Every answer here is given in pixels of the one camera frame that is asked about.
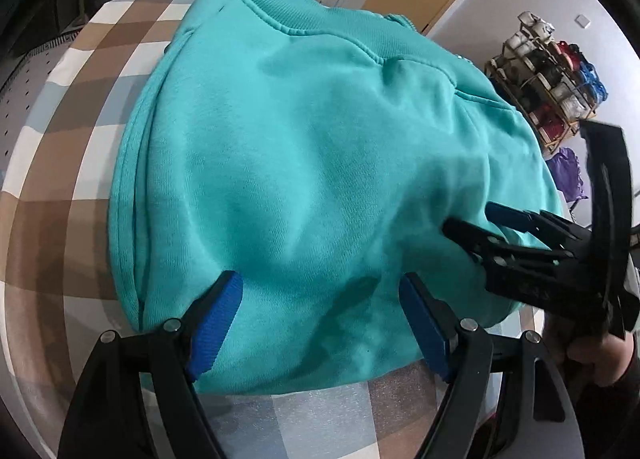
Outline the person right hand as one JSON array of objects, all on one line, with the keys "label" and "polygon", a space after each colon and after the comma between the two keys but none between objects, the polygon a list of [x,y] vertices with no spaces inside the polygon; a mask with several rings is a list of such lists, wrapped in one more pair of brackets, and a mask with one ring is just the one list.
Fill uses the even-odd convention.
[{"label": "person right hand", "polygon": [[623,339],[616,335],[580,339],[570,345],[567,356],[592,366],[593,381],[599,387],[611,387],[623,377],[634,356],[634,336],[627,332]]}]

